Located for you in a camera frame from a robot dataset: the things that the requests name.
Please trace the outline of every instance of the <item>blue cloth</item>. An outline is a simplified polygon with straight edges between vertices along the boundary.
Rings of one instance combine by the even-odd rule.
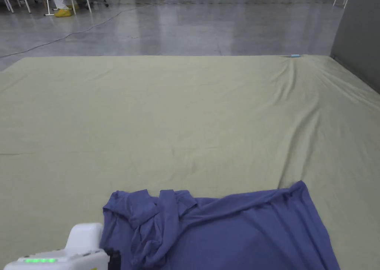
[[[339,269],[306,185],[193,198],[188,191],[114,192],[102,248],[130,269]]]

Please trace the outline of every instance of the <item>beige sheet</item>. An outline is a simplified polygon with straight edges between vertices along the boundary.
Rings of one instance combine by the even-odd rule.
[[[49,57],[0,74],[0,264],[112,191],[304,180],[342,269],[380,267],[380,96],[328,57]]]

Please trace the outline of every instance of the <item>person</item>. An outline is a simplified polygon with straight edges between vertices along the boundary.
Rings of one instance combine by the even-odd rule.
[[[54,14],[56,17],[70,17],[72,14],[70,9],[73,9],[73,5],[71,4],[71,0],[54,0],[56,7],[59,9],[57,13]]]

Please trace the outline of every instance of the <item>concrete floor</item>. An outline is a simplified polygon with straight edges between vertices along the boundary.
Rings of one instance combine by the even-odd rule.
[[[92,15],[67,18],[43,16],[32,0],[32,14],[2,5],[0,70],[24,57],[58,55],[328,55],[343,14],[332,2],[112,0],[108,8],[95,4]]]

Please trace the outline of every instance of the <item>gray partition panel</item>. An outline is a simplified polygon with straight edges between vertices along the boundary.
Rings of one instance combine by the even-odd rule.
[[[380,93],[380,0],[349,0],[331,57]]]

